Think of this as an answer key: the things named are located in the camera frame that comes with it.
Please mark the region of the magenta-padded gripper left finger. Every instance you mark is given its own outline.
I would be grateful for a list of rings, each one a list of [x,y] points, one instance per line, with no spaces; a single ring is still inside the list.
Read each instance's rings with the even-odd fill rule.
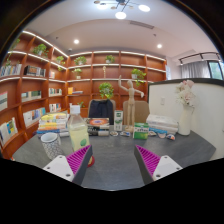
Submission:
[[[44,167],[44,170],[81,185],[92,154],[92,146],[88,145],[68,156],[57,156]]]

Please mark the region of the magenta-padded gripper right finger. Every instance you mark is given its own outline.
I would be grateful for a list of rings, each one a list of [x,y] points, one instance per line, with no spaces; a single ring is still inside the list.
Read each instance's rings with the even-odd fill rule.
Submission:
[[[145,185],[182,169],[168,155],[158,156],[139,145],[135,146],[134,155]]]

